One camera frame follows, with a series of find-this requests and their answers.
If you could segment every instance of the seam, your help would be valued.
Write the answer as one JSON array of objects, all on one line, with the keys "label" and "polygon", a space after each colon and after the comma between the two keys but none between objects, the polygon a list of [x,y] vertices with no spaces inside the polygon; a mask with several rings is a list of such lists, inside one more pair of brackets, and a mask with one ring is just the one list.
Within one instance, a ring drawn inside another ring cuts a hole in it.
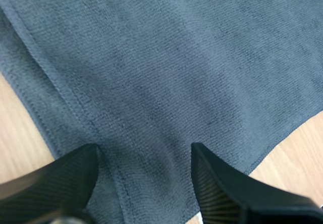
[{"label": "seam", "polygon": [[[23,101],[26,102],[25,107],[27,108],[27,111],[32,111],[35,114],[36,117],[33,117],[33,115],[30,115],[30,116],[33,119],[33,121],[36,122],[36,125],[38,125],[43,130],[43,133],[45,135],[43,137],[47,138],[47,140],[50,142],[55,142],[51,131],[44,123],[43,118],[41,117],[41,115],[39,114],[39,111],[36,109],[32,101],[30,100],[29,96],[25,93],[22,87],[20,87],[20,85],[17,83],[16,77],[10,73],[10,70],[8,69],[8,67],[6,67],[4,60],[1,58],[0,61],[2,61],[2,63],[0,63],[0,66],[2,68],[2,71],[4,72],[5,79],[12,85],[20,100],[22,102]],[[54,156],[54,158],[58,158],[59,156],[63,155],[61,150],[57,148],[56,144],[53,144],[53,148],[54,148],[53,150],[58,153],[58,156],[56,155]]]},{"label": "seam", "polygon": [[[103,142],[103,137],[99,133],[98,129],[96,128],[94,122],[90,119],[88,112],[85,110],[85,107],[80,102],[79,98],[76,96],[74,91],[68,86],[68,84],[65,82],[63,78],[61,78],[60,74],[54,67],[54,65],[49,63],[49,60],[46,58],[42,50],[38,47],[36,41],[30,34],[29,30],[27,29],[26,25],[24,24],[23,20],[20,18],[20,16],[17,14],[16,10],[14,9],[13,5],[10,3],[9,0],[0,0],[0,7],[2,8],[4,14],[10,21],[12,27],[15,29],[18,36],[21,38],[22,42],[25,44],[28,52],[30,55],[34,58],[36,62],[38,62],[38,65],[42,68],[44,73],[48,76],[51,83],[55,87],[55,89],[58,91],[59,95],[62,97],[62,99],[65,101],[67,106],[71,109],[71,112],[73,113],[74,117],[77,119],[77,121],[81,124],[82,128],[86,132],[86,134],[91,139],[97,139],[99,142]],[[128,221],[125,220],[125,215],[127,208],[122,208],[122,202],[120,201],[120,196],[123,196],[122,200],[127,200],[128,204],[131,204],[130,196],[126,190],[124,179],[120,173],[119,166],[114,161],[114,158],[111,157],[111,154],[106,151],[106,154],[109,156],[107,158],[107,163],[109,167],[112,165],[115,166],[115,170],[117,171],[115,174],[111,174],[116,192],[118,195],[119,203],[121,206],[121,211],[123,214],[123,220],[125,223]],[[131,222],[134,223],[134,214],[133,210],[130,210],[132,212],[131,216]]]}]

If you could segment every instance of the textured fabric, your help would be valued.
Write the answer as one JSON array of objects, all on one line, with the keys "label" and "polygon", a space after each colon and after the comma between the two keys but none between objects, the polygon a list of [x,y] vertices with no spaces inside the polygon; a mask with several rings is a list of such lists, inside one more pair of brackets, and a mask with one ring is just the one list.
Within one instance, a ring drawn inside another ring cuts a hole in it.
[{"label": "textured fabric", "polygon": [[184,223],[192,142],[250,173],[322,110],[322,6],[0,0],[0,67],[55,157],[101,146],[98,223]]}]

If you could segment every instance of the microfiber cloth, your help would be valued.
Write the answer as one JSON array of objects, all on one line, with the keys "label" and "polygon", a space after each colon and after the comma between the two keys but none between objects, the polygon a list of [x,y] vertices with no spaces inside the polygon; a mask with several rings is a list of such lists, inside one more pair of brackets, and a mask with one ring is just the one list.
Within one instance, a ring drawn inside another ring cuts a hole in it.
[{"label": "microfiber cloth", "polygon": [[190,144],[248,174],[322,110],[323,0],[0,0],[0,68],[99,224],[198,212]]}]

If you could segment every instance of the wooden surface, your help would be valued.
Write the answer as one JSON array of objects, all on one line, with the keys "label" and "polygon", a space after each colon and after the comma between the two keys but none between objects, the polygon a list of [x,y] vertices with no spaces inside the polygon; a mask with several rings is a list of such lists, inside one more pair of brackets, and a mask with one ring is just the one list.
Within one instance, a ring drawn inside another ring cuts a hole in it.
[{"label": "wooden surface", "polygon": [[[323,113],[281,142],[251,173],[275,187],[323,204]],[[0,74],[0,183],[53,161],[23,105]],[[189,224],[198,224],[195,217]]]}]

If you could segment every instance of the gray fabric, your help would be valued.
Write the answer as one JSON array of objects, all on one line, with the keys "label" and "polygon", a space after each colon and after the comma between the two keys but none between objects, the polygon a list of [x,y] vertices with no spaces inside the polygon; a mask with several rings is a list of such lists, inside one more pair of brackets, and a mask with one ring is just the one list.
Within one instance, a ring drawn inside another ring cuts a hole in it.
[{"label": "gray fabric", "polygon": [[0,67],[56,157],[101,145],[98,223],[184,223],[192,142],[250,173],[322,110],[322,6],[0,0]]}]

